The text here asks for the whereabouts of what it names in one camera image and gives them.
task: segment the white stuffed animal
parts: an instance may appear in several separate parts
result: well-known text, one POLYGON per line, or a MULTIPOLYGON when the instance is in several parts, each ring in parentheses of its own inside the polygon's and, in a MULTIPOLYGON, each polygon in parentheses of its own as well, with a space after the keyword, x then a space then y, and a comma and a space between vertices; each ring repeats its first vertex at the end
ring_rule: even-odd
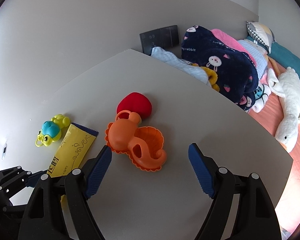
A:
POLYGON ((274 70, 268 71, 270 90, 279 96, 283 109, 283 119, 275 133, 275 138, 289 153, 298 139, 298 123, 300 123, 300 79, 291 67, 276 77, 274 70))

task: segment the red heart toy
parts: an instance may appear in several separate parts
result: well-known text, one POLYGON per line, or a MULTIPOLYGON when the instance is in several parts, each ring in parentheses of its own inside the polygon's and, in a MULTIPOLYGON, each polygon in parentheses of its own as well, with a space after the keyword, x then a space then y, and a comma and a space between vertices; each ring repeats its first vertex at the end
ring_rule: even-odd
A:
MULTIPOLYGON (((129 110, 131 112, 136 112, 140 115, 141 119, 146 119, 151 115, 152 105, 148 98, 144 95, 133 92, 127 95, 122 101, 119 103, 117 107, 117 113, 122 110, 129 110)), ((119 118, 128 119, 129 114, 123 113, 119 116, 119 118)))

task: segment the pink bedsheet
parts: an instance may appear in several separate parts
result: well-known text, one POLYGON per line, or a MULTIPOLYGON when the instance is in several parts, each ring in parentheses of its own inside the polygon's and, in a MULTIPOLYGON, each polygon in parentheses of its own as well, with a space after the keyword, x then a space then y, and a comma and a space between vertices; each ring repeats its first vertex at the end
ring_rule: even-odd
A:
MULTIPOLYGON (((278 63, 277 65, 281 73, 283 73, 285 68, 278 63)), ((255 113, 254 111, 250 111, 249 114, 273 136, 283 118, 279 98, 273 93, 270 95, 261 112, 255 113)), ((300 124, 298 141, 294 149, 290 152, 290 156, 293 158, 290 176, 275 210, 279 224, 292 233, 300 223, 300 124)))

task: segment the navy blue blanket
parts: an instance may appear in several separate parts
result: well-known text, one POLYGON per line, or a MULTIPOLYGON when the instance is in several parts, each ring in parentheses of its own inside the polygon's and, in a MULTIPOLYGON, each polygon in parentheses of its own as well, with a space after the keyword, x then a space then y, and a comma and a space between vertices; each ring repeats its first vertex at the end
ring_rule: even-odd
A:
POLYGON ((243 110, 254 105, 253 91, 258 87, 259 80, 247 53, 226 46, 211 31, 194 26, 184 36, 181 57, 214 70, 218 75, 220 93, 243 110))

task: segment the wall socket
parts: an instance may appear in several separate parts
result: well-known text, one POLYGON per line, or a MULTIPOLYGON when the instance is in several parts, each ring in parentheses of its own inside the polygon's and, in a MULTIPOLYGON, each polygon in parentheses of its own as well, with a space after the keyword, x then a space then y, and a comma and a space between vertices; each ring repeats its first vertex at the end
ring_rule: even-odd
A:
POLYGON ((178 26, 172 25, 141 33, 140 40, 143 53, 150 56, 154 47, 167 49, 179 45, 178 26))

